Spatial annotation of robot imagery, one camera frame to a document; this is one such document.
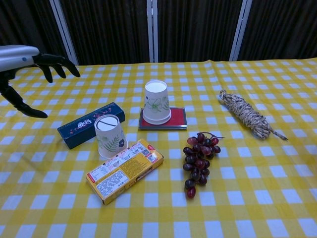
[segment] yellow snack box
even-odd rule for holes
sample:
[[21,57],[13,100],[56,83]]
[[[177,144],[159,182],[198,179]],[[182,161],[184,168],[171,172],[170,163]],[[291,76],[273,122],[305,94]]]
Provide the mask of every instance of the yellow snack box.
[[144,139],[87,173],[86,179],[107,205],[157,166],[164,157]]

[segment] bunch of grapes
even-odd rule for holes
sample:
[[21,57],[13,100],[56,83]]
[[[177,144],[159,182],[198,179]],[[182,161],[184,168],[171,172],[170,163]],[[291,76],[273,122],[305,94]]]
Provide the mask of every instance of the bunch of grapes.
[[190,179],[185,181],[185,189],[187,196],[193,198],[196,194],[195,185],[205,185],[207,183],[207,176],[209,175],[211,160],[215,154],[220,153],[220,147],[217,146],[221,137],[215,136],[209,132],[199,132],[197,137],[193,136],[187,139],[187,143],[192,146],[185,147],[183,152],[186,155],[183,169],[191,171]]

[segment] rope bundle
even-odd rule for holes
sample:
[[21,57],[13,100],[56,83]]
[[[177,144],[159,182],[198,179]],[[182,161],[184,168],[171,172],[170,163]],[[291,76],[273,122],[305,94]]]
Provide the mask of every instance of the rope bundle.
[[285,136],[273,130],[273,128],[265,120],[265,117],[256,112],[243,98],[233,94],[227,94],[226,90],[222,90],[220,92],[220,98],[224,101],[230,111],[232,111],[243,122],[243,124],[250,128],[259,138],[266,139],[272,132],[281,139],[288,140]]

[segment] black curtain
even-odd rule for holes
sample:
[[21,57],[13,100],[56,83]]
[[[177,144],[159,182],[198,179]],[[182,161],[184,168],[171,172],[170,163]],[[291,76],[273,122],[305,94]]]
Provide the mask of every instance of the black curtain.
[[146,0],[61,0],[79,64],[149,62]]
[[238,60],[317,57],[316,0],[253,0]]
[[29,45],[67,57],[49,0],[0,1],[0,45]]
[[242,0],[158,0],[158,60],[229,60]]

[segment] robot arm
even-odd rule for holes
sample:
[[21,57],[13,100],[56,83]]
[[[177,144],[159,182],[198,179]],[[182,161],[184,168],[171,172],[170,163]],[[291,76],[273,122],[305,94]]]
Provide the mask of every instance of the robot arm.
[[62,66],[65,66],[73,75],[80,77],[76,66],[62,56],[42,54],[32,46],[0,46],[0,93],[19,111],[29,117],[47,118],[48,116],[39,110],[29,107],[23,102],[21,96],[9,86],[9,80],[15,78],[15,73],[24,67],[39,67],[49,83],[53,82],[50,66],[58,75],[66,78]]

